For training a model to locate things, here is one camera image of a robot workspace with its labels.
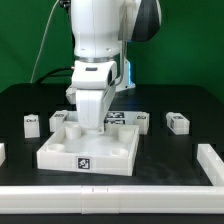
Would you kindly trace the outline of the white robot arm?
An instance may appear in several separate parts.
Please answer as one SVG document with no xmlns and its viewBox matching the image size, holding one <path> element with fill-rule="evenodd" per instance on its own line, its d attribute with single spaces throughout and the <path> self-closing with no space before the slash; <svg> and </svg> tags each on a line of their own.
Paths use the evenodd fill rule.
<svg viewBox="0 0 224 224">
<path fill-rule="evenodd" d="M 161 7 L 159 0 L 71 0 L 70 11 L 78 123 L 100 131 L 115 93 L 128 86 L 127 43 L 159 31 Z"/>
</svg>

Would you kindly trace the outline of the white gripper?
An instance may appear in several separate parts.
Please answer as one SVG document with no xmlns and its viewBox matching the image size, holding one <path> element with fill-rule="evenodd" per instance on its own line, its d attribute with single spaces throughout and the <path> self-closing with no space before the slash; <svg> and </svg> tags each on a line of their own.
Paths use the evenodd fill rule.
<svg viewBox="0 0 224 224">
<path fill-rule="evenodd" d="M 100 130 L 116 92 L 117 63 L 75 62 L 72 84 L 66 97 L 76 105 L 79 125 L 84 129 Z"/>
</svg>

